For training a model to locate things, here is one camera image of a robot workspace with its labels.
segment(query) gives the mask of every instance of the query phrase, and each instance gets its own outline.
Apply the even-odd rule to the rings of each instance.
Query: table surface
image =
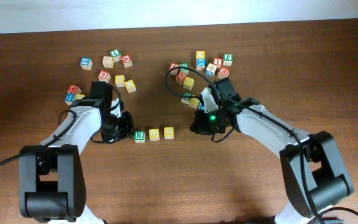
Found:
[[[134,65],[103,68],[112,49]],[[220,144],[191,133],[195,110],[164,86],[169,64],[194,68],[196,50],[209,62],[232,53],[229,76],[243,98],[258,99],[297,128],[331,133],[355,188],[339,206],[358,210],[358,19],[0,35],[0,161],[48,137],[67,109],[68,86],[89,93],[103,69],[133,79],[136,92],[119,91],[136,129],[173,126],[175,139],[88,143],[81,155],[86,203],[97,216],[212,223],[275,215],[288,200],[280,160],[241,133]],[[81,57],[92,59],[92,70],[81,69]],[[200,93],[206,84],[190,76],[191,92]],[[0,223],[36,223],[19,213],[17,161],[0,168]]]

